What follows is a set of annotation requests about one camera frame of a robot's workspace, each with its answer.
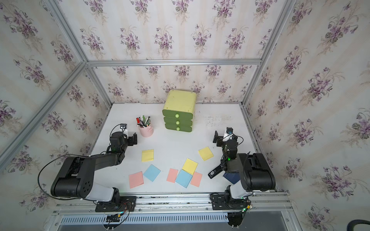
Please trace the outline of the green top drawer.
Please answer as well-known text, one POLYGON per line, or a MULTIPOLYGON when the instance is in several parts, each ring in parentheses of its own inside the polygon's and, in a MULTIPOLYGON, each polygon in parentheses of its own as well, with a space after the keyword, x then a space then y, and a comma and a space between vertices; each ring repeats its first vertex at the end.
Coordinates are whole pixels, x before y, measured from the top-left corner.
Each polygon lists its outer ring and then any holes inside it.
POLYGON ((192 120, 193 119, 193 114, 191 112, 183 112, 183 111, 174 111, 174 110, 163 109, 162 113, 165 117, 169 117, 169 118, 177 118, 177 119, 183 119, 183 120, 192 120))

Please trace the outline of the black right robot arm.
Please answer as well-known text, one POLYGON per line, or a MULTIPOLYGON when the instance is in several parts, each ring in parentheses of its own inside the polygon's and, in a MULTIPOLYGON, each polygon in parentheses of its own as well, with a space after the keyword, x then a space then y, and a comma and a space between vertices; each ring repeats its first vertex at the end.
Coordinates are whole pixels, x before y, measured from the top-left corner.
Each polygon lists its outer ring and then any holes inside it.
POLYGON ((276 187, 276 180, 272 170, 261 153, 239 153, 237 136, 233 129, 227 127, 223 136, 214 133, 213 143, 222 148, 220 165, 208 173, 213 179, 221 172, 238 174, 240 180, 227 187, 225 196, 227 200, 242 200, 252 195, 253 191, 268 191, 276 187))

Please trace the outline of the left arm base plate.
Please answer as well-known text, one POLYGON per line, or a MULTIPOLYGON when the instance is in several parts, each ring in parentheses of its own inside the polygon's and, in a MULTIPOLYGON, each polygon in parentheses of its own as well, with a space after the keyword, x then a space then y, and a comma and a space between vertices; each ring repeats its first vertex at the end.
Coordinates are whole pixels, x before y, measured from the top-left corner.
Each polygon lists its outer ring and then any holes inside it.
POLYGON ((135 209, 136 200, 136 196, 121 196, 118 202, 98 202, 95 207, 95 212, 133 212, 135 209))

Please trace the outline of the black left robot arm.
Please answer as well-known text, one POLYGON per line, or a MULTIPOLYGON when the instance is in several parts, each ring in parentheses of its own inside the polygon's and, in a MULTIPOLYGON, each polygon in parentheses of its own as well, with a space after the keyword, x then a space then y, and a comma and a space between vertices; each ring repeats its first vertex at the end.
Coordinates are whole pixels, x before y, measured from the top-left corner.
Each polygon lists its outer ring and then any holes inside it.
POLYGON ((119 190, 95 183, 94 174, 97 170, 120 165, 127 147, 134 145, 137 145, 136 133, 127 136, 119 131, 110 136, 110 146, 105 154, 67 157, 51 186, 52 196, 120 204, 119 190))

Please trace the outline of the yellow sticky pad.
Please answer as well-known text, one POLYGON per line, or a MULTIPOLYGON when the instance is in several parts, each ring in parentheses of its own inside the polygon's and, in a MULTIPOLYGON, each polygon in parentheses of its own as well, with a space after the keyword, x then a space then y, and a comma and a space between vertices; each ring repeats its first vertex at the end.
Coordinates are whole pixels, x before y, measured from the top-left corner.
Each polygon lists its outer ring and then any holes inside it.
POLYGON ((154 160, 154 150, 144 150, 142 151, 142 162, 149 162, 154 160))
POLYGON ((198 151, 200 157, 202 158, 203 161, 206 161, 212 157, 214 157, 214 154, 212 153, 211 149, 209 147, 205 147, 203 149, 200 149, 198 151))
POLYGON ((187 158, 183 167, 182 167, 182 170, 191 174, 191 175, 193 175, 196 171, 197 166, 198 166, 197 162, 187 158))

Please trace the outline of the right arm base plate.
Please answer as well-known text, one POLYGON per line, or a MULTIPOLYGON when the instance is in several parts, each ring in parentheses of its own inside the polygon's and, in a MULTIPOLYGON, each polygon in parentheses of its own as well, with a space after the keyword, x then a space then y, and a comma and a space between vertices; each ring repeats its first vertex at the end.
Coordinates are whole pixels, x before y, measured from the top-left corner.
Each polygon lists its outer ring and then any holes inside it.
POLYGON ((247 211, 252 208, 251 201, 247 199, 233 199, 224 193, 211 193, 210 201, 213 210, 238 210, 247 211))

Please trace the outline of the yellow green drawer cabinet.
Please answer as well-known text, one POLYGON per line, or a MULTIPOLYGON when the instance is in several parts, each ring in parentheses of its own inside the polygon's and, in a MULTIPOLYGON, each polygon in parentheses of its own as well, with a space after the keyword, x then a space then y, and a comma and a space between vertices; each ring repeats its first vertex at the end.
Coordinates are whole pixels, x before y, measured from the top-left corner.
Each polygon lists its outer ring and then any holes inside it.
POLYGON ((170 90, 163 109, 191 112, 194 117, 197 95, 185 90, 170 90))

